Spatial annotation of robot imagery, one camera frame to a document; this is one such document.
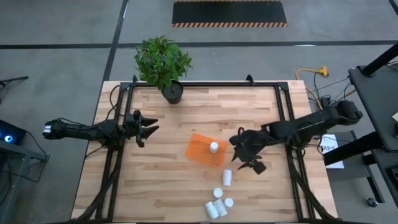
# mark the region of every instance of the white cylinder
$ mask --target white cylinder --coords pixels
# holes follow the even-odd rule
[[[226,208],[224,206],[222,199],[218,199],[217,201],[215,201],[213,203],[214,203],[214,207],[216,207],[216,210],[221,217],[228,214],[228,212],[226,212]]]
[[[232,200],[232,198],[226,198],[224,200],[224,204],[225,204],[225,207],[232,208],[232,206],[234,206],[234,200]]]
[[[219,217],[218,212],[217,212],[215,206],[213,205],[213,202],[208,202],[205,205],[205,207],[206,207],[207,214],[209,214],[209,217],[211,219],[215,219],[215,218]]]
[[[218,151],[218,143],[217,142],[212,142],[210,144],[210,152],[216,153]]]
[[[215,198],[220,198],[221,196],[223,196],[223,190],[216,188],[213,191],[213,195]]]
[[[232,181],[232,171],[231,170],[224,170],[224,174],[223,174],[224,186],[226,186],[226,187],[231,186],[231,181]]]

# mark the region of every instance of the gray floor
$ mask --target gray floor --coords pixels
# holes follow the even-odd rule
[[[172,28],[168,26],[172,2],[130,1],[120,43],[141,42],[161,35],[177,42],[395,40],[398,36],[398,30],[391,29],[398,17],[387,0],[283,0],[288,29],[243,30]]]
[[[122,0],[114,1],[0,1],[0,44],[111,43]],[[309,41],[398,39],[398,16],[387,0],[282,1],[289,27],[285,30],[182,29],[171,22],[172,1],[130,0],[120,42],[167,34],[179,42]],[[332,47],[220,47],[183,48],[193,57],[187,80],[291,80],[300,68],[328,66],[330,76],[318,76],[318,87],[347,77],[347,70],[369,63],[386,45]],[[14,223],[48,223],[68,220],[81,172],[86,141],[41,137],[46,121],[58,117],[90,124],[100,92],[109,49],[0,50],[0,78],[28,75],[1,92],[1,119],[29,130],[51,155],[42,180],[26,182],[17,202]],[[110,80],[131,80],[138,72],[135,50],[118,49]],[[313,74],[301,73],[313,88]],[[348,81],[323,89],[336,96]],[[364,111],[357,94],[349,97]],[[353,129],[357,136],[373,130],[368,116]],[[34,145],[28,142],[26,147]],[[376,179],[386,203],[369,208],[371,196],[365,179],[331,182],[339,217],[353,222],[396,223],[397,207],[377,169]]]

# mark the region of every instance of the floor mat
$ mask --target floor mat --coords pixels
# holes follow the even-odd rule
[[[287,27],[280,1],[174,1],[175,28]]]

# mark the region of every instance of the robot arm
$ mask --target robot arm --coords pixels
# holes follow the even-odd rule
[[[139,147],[144,147],[147,139],[159,127],[148,127],[157,119],[144,118],[139,110],[126,114],[126,122],[119,126],[114,119],[107,119],[98,124],[87,126],[79,123],[66,123],[62,118],[46,122],[43,136],[45,139],[77,138],[98,141],[103,146],[111,146],[126,138],[136,137]]]
[[[238,135],[229,139],[234,145],[234,161],[239,158],[245,162],[241,167],[253,168],[257,174],[266,167],[257,161],[257,154],[266,146],[288,144],[292,147],[304,147],[313,136],[326,133],[327,129],[340,125],[356,124],[363,114],[351,101],[339,101],[323,110],[309,114],[293,121],[277,121],[263,124],[260,131],[240,128]]]

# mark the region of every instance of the caster wheel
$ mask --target caster wheel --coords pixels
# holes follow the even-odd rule
[[[367,198],[367,199],[366,199],[366,202],[367,202],[368,205],[369,205],[370,207],[372,207],[372,208],[376,208],[377,205],[379,204],[375,198]]]

